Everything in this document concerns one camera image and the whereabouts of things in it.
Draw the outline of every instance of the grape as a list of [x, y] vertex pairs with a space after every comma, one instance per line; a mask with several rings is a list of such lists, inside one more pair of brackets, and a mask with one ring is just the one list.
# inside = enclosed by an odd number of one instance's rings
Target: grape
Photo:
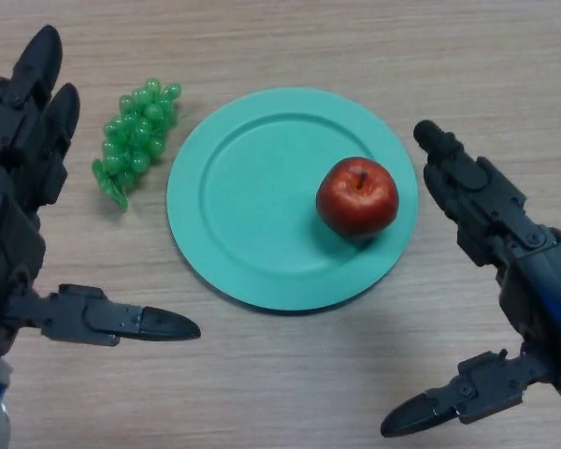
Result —
[[160, 106], [160, 108], [162, 108], [162, 111], [164, 112], [164, 114], [170, 114], [174, 111], [175, 105], [172, 102], [172, 100], [165, 98], [165, 97], [161, 97], [158, 100], [158, 106]]
[[102, 142], [102, 153], [104, 157], [108, 157], [112, 154], [118, 154], [121, 152], [121, 147], [116, 145], [114, 142], [110, 140], [104, 140]]
[[150, 157], [144, 152], [134, 152], [131, 157], [131, 169], [137, 174], [143, 174], [150, 168]]
[[151, 132], [152, 130], [152, 126], [151, 123], [148, 119], [146, 119], [145, 117], [141, 117], [138, 121], [137, 121], [137, 126], [140, 128], [145, 128], [148, 130], [148, 132]]
[[124, 167], [124, 162], [121, 154], [110, 154], [104, 158], [104, 168], [110, 174], [117, 173]]
[[126, 189], [131, 187], [135, 182], [135, 175], [132, 171], [125, 170], [119, 173], [116, 177], [117, 183], [122, 187], [122, 189]]
[[165, 89], [162, 91], [162, 97], [167, 98], [169, 100], [176, 100], [180, 97], [180, 84], [174, 82], [172, 84], [168, 84]]
[[152, 158], [156, 158], [165, 152], [165, 143], [159, 138], [152, 138], [148, 143], [148, 151]]
[[108, 122], [104, 125], [104, 136], [109, 138], [117, 133], [116, 125], [113, 122]]
[[145, 89], [150, 93], [152, 99], [156, 99], [160, 94], [160, 81], [156, 78], [149, 78], [146, 81]]
[[165, 117], [162, 108], [154, 104], [147, 106], [144, 113], [146, 117], [150, 119], [152, 122], [160, 122]]
[[137, 126], [137, 117], [130, 114], [122, 116], [122, 126], [125, 131], [133, 131]]
[[134, 92], [134, 97], [135, 97], [135, 101], [136, 101], [137, 105], [140, 108], [145, 108], [151, 102], [151, 94], [145, 88], [137, 89]]
[[135, 100], [131, 95], [123, 95], [119, 99], [119, 110], [121, 114], [130, 114], [135, 111]]

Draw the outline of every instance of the robotic arm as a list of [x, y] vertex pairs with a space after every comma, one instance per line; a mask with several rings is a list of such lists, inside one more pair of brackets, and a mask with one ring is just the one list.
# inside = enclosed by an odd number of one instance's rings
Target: robotic arm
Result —
[[419, 122], [424, 182], [457, 225], [457, 243], [477, 267], [492, 265], [499, 305], [523, 339], [520, 354], [487, 352], [461, 362], [447, 385], [408, 400], [385, 418], [384, 437], [419, 432], [455, 417], [470, 424], [522, 403], [535, 383], [561, 395], [561, 231], [535, 224], [525, 196], [487, 159], [473, 160], [453, 133]]
[[29, 42], [11, 78], [0, 78], [0, 449], [10, 438], [3, 397], [11, 372], [1, 357], [22, 327], [52, 340], [103, 346], [121, 338], [200, 337], [182, 315], [114, 303], [99, 288], [62, 284], [45, 298], [34, 290], [46, 252], [38, 211], [54, 204], [65, 184], [64, 159], [79, 119], [72, 84], [51, 97], [62, 58], [61, 38], [48, 25]]

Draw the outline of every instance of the apple stem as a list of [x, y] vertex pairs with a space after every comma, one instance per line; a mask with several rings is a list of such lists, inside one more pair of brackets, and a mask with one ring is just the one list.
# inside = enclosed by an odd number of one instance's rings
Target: apple stem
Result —
[[359, 182], [357, 183], [357, 190], [362, 190], [364, 188], [364, 182], [367, 179], [367, 173], [365, 171], [361, 172], [359, 175]]

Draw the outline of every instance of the wood grain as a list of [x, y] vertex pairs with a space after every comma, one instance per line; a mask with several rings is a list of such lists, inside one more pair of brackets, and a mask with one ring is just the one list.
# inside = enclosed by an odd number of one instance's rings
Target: wood grain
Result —
[[[0, 76], [43, 24], [62, 34], [59, 85], [82, 113], [68, 183], [42, 211], [48, 242], [37, 288], [94, 284], [112, 299], [178, 311], [202, 326], [183, 344], [116, 349], [21, 334], [8, 402], [18, 449], [543, 449], [561, 447], [561, 399], [537, 386], [523, 406], [473, 426], [400, 440], [382, 418], [456, 364], [517, 350], [490, 268], [475, 268], [422, 180], [413, 126], [453, 130], [561, 227], [561, 0], [0, 0]], [[179, 81], [188, 117], [132, 208], [97, 191], [91, 161], [120, 94], [145, 78]], [[419, 223], [392, 274], [365, 296], [300, 318], [220, 299], [178, 257], [165, 219], [176, 148], [225, 102], [280, 85], [344, 94], [407, 145], [420, 182]]]

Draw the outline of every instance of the plastic grapes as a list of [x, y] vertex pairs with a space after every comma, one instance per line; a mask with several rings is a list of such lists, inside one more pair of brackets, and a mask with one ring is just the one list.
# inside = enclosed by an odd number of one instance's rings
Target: plastic grapes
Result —
[[92, 170], [98, 185], [122, 210], [128, 207], [127, 191], [137, 184], [165, 151], [168, 131], [177, 125], [175, 100], [178, 83], [161, 88], [150, 78], [131, 95], [119, 99], [120, 114], [104, 125], [103, 158]]

